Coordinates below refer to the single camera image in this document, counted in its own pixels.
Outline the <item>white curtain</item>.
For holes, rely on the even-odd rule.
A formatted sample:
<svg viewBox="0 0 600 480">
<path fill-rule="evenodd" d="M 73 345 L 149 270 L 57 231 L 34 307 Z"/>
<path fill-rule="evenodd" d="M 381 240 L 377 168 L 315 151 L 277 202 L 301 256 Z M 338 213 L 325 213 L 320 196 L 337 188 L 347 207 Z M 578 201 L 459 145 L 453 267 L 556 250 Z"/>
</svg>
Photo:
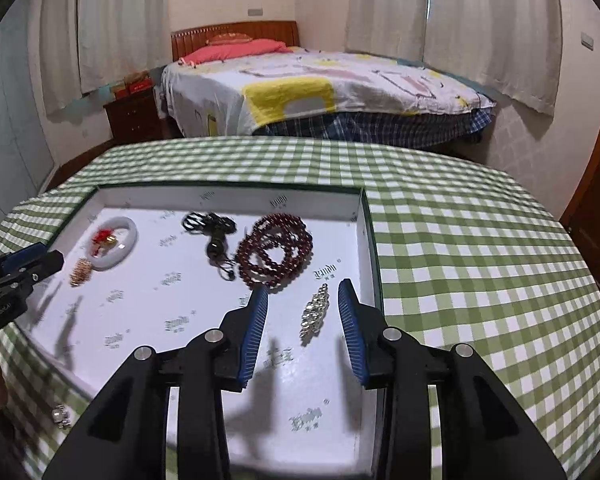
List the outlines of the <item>white curtain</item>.
<svg viewBox="0 0 600 480">
<path fill-rule="evenodd" d="M 42 0 L 45 110 L 171 59 L 169 0 Z"/>
<path fill-rule="evenodd" d="M 350 0 L 350 51 L 400 58 L 553 115 L 560 0 Z"/>
</svg>

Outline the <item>white jade bangle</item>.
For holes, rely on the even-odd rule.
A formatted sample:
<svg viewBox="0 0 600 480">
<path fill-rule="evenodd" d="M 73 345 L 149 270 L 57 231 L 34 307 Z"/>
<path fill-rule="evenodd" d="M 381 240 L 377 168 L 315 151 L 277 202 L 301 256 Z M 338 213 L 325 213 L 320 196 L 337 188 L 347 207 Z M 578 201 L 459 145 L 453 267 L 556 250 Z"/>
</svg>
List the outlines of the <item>white jade bangle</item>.
<svg viewBox="0 0 600 480">
<path fill-rule="evenodd" d="M 103 250 L 97 256 L 92 255 L 92 238 L 100 229 L 112 229 L 117 239 L 113 248 Z M 128 217 L 114 217 L 100 224 L 91 235 L 85 249 L 85 258 L 91 263 L 96 271 L 105 271 L 113 268 L 132 252 L 138 239 L 138 231 L 135 222 Z"/>
</svg>

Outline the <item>pink pillow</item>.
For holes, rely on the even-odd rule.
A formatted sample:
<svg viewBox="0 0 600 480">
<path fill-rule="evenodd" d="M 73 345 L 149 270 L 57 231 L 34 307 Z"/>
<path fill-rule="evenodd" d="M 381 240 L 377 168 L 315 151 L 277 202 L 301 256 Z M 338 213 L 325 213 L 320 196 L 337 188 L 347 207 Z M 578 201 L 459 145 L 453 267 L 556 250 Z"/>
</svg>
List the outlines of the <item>pink pillow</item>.
<svg viewBox="0 0 600 480">
<path fill-rule="evenodd" d="M 253 39 L 242 44 L 212 44 L 183 56 L 178 60 L 184 65 L 199 65 L 204 63 L 234 60 L 234 58 L 245 58 L 246 56 L 257 56 L 271 53 L 292 53 L 283 41 L 273 39 Z"/>
</svg>

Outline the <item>wooden headboard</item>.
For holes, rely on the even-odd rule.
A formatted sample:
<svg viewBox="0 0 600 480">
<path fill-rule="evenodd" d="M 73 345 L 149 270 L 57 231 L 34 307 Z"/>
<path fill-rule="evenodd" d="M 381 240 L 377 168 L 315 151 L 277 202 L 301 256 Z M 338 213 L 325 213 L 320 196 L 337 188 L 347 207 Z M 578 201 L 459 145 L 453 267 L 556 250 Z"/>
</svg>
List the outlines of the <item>wooden headboard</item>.
<svg viewBox="0 0 600 480">
<path fill-rule="evenodd" d="M 283 41 L 288 47 L 300 47 L 299 27 L 296 21 L 245 21 L 192 27 L 171 32 L 172 60 L 189 55 L 207 45 L 215 36 L 243 34 L 252 39 L 268 38 Z"/>
</svg>

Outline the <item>green white checkered tablecloth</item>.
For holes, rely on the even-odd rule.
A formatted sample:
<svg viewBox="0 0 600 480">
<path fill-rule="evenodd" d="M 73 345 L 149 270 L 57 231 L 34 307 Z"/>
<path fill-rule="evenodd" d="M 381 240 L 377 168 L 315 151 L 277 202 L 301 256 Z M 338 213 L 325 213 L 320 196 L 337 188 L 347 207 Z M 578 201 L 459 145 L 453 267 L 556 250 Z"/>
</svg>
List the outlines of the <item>green white checkered tablecloth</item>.
<svg viewBox="0 0 600 480">
<path fill-rule="evenodd" d="M 471 342 L 571 479 L 600 457 L 600 291 L 565 229 L 505 172 L 387 145 L 198 138 L 122 146 L 0 224 L 0 252 L 47 242 L 102 184 L 326 184 L 370 202 L 389 320 Z"/>
</svg>

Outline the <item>dark green shallow tray box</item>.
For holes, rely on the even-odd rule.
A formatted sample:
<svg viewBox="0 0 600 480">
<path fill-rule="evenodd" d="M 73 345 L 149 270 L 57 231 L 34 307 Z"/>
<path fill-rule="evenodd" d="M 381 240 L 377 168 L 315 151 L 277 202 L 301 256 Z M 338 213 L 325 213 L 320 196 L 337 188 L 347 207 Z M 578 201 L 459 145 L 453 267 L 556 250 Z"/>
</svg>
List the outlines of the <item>dark green shallow tray box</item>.
<svg viewBox="0 0 600 480">
<path fill-rule="evenodd" d="M 218 327 L 250 292 L 237 278 L 223 280 L 208 263 L 207 237 L 183 229 L 192 211 L 234 220 L 230 249 L 273 212 L 298 216 L 313 238 L 299 275 L 268 297 L 253 378 L 243 392 L 223 396 L 233 466 L 291 479 L 369 477 L 376 396 L 352 374 L 337 301 L 346 278 L 364 304 L 378 304 L 381 296 L 370 202 L 359 188 L 100 186 L 79 201 L 50 241 L 64 266 L 35 287 L 19 327 L 86 396 L 98 393 L 136 348 L 180 348 Z M 71 287 L 70 274 L 85 258 L 91 235 L 114 217 L 135 222 L 132 252 Z M 302 346 L 301 315 L 321 284 L 329 292 L 324 325 Z"/>
</svg>

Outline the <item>red knotted cord charm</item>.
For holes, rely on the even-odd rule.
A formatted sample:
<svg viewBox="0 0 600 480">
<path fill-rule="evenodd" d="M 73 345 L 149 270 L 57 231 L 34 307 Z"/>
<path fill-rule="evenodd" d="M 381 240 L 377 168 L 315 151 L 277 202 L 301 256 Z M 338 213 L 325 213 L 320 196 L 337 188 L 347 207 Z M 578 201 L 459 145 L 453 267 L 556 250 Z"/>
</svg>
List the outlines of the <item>red knotted cord charm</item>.
<svg viewBox="0 0 600 480">
<path fill-rule="evenodd" d="M 92 238 L 92 255 L 97 256 L 103 250 L 108 250 L 105 246 L 105 240 L 109 235 L 114 235 L 112 229 L 100 229 Z"/>
</svg>

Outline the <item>black cord bead pendant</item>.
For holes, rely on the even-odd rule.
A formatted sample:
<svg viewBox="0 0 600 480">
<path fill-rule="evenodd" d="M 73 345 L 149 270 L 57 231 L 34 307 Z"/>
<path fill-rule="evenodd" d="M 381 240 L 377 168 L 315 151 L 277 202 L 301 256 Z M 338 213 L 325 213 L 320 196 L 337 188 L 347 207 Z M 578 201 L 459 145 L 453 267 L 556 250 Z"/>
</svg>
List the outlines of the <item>black cord bead pendant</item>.
<svg viewBox="0 0 600 480">
<path fill-rule="evenodd" d="M 235 263 L 227 252 L 227 237 L 237 230 L 235 221 L 214 212 L 203 214 L 192 211 L 183 217 L 181 226 L 187 233 L 204 234 L 208 237 L 206 245 L 208 263 L 218 269 L 223 280 L 235 281 Z"/>
</svg>

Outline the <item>red gift boxes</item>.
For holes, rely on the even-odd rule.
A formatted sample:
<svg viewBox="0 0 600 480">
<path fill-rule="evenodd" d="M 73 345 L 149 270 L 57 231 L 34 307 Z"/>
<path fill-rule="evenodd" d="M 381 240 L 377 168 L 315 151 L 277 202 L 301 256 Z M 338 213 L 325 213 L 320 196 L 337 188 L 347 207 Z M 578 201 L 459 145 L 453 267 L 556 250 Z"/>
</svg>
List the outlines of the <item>red gift boxes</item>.
<svg viewBox="0 0 600 480">
<path fill-rule="evenodd" d="M 118 81 L 111 87 L 111 93 L 116 100 L 130 96 L 133 93 L 150 89 L 154 86 L 151 76 L 148 72 L 134 73 L 126 76 L 122 81 Z"/>
</svg>

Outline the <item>silver rhinestone leaf brooch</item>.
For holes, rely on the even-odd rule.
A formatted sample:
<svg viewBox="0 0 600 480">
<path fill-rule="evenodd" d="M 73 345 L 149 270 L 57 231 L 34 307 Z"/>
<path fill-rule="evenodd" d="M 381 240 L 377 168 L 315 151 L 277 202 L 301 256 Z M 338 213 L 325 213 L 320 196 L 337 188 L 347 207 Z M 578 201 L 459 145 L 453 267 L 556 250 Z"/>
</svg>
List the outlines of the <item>silver rhinestone leaf brooch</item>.
<svg viewBox="0 0 600 480">
<path fill-rule="evenodd" d="M 328 285 L 321 284 L 304 307 L 301 315 L 299 338 L 302 346 L 309 344 L 314 337 L 321 333 L 328 308 Z"/>
</svg>

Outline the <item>right white curtain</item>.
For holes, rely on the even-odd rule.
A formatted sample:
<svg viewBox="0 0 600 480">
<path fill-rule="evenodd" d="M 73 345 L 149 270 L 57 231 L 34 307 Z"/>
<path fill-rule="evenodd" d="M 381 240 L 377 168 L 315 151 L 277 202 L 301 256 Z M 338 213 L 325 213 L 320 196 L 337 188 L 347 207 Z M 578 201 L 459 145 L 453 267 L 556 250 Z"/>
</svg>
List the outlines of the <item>right white curtain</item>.
<svg viewBox="0 0 600 480">
<path fill-rule="evenodd" d="M 400 58 L 553 115 L 560 0 L 350 0 L 350 51 Z"/>
</svg>

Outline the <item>wall light switch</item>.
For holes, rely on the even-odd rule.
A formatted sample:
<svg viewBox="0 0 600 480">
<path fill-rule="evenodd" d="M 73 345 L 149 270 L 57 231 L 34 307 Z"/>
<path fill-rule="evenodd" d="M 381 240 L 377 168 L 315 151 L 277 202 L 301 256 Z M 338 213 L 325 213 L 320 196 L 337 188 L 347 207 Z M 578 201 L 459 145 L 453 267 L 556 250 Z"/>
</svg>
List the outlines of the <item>wall light switch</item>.
<svg viewBox="0 0 600 480">
<path fill-rule="evenodd" d="M 585 32 L 582 32 L 581 34 L 581 44 L 588 50 L 594 50 L 594 39 L 591 36 L 588 36 Z"/>
</svg>

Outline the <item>glass sliding wardrobe door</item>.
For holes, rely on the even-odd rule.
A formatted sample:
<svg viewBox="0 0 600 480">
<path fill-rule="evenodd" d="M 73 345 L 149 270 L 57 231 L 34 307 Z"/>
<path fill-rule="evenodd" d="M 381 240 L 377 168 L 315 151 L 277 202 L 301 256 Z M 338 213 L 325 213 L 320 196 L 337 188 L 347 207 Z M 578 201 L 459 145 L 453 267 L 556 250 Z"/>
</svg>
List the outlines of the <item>glass sliding wardrobe door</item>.
<svg viewBox="0 0 600 480">
<path fill-rule="evenodd" d="M 54 169 L 29 66 L 31 0 L 15 0 L 0 23 L 0 223 L 35 196 Z"/>
</svg>

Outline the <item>orange embroidered cushion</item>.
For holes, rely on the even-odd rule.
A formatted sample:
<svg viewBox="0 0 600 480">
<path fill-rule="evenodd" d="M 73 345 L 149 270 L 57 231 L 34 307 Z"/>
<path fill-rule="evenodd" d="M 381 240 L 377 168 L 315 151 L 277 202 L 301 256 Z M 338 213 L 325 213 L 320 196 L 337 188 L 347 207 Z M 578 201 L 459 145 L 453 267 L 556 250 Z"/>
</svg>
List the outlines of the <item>orange embroidered cushion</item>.
<svg viewBox="0 0 600 480">
<path fill-rule="evenodd" d="M 242 32 L 223 32 L 222 34 L 211 37 L 207 40 L 206 45 L 215 46 L 228 46 L 229 44 L 248 44 L 253 38 Z"/>
</svg>

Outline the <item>gold rhinestone brooch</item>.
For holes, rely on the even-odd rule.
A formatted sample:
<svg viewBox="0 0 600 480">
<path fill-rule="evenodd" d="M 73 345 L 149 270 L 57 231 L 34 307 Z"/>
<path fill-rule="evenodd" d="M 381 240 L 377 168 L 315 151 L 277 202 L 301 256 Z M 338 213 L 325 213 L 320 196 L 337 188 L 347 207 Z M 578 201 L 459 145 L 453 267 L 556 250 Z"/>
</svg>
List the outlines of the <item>gold rhinestone brooch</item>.
<svg viewBox="0 0 600 480">
<path fill-rule="evenodd" d="M 70 286 L 78 287 L 82 284 L 86 283 L 91 279 L 91 275 L 93 272 L 93 266 L 87 260 L 87 258 L 81 258 L 76 263 L 76 266 L 73 268 L 70 274 Z"/>
</svg>

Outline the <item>silver pearl flower brooch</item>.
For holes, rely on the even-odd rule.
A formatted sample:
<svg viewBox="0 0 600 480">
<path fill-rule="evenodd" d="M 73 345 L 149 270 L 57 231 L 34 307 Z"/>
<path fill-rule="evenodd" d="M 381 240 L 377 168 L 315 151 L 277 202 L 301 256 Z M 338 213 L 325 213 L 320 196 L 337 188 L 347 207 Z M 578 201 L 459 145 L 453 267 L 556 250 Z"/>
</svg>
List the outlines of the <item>silver pearl flower brooch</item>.
<svg viewBox="0 0 600 480">
<path fill-rule="evenodd" d="M 57 404 L 52 408 L 52 421 L 60 429 L 71 427 L 70 413 L 64 404 Z"/>
</svg>

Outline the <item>red gold charm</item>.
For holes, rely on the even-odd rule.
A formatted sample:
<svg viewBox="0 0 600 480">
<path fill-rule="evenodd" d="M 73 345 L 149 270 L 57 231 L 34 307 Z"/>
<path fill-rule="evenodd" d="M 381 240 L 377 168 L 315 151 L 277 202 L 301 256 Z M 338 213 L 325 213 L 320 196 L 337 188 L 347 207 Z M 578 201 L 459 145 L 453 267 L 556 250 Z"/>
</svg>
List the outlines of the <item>red gold charm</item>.
<svg viewBox="0 0 600 480">
<path fill-rule="evenodd" d="M 117 244 L 117 239 L 113 235 L 109 235 L 105 240 L 105 246 L 107 248 L 113 248 Z"/>
</svg>

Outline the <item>dark wooden nightstand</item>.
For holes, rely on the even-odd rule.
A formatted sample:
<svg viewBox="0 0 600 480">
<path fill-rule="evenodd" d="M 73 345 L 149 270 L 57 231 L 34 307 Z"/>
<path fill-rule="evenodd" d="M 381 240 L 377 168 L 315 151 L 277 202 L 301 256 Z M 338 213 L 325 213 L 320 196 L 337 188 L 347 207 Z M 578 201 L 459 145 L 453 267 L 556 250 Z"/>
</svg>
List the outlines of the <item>dark wooden nightstand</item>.
<svg viewBox="0 0 600 480">
<path fill-rule="evenodd" d="M 153 88 L 104 105 L 114 145 L 166 140 L 168 129 L 158 115 Z"/>
</svg>

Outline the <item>bed with patterned sheet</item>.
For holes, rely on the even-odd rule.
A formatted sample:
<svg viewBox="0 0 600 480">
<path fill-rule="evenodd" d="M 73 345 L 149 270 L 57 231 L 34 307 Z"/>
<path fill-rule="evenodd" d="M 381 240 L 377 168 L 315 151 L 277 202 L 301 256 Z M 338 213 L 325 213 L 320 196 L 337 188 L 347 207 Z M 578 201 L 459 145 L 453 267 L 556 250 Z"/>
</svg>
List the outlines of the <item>bed with patterned sheet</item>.
<svg viewBox="0 0 600 480">
<path fill-rule="evenodd" d="M 298 136 L 433 146 L 478 136 L 496 104 L 459 80 L 366 54 L 310 51 L 196 64 L 162 72 L 166 109 L 184 136 Z"/>
</svg>

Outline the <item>left white curtain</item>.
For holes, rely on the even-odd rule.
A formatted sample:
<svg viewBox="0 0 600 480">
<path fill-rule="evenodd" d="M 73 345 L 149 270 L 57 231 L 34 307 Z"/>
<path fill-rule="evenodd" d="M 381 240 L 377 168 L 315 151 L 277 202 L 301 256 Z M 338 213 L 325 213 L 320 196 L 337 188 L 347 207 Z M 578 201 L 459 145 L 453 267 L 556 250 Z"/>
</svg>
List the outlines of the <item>left white curtain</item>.
<svg viewBox="0 0 600 480">
<path fill-rule="evenodd" d="M 171 59 L 169 0 L 42 0 L 45 110 Z"/>
</svg>

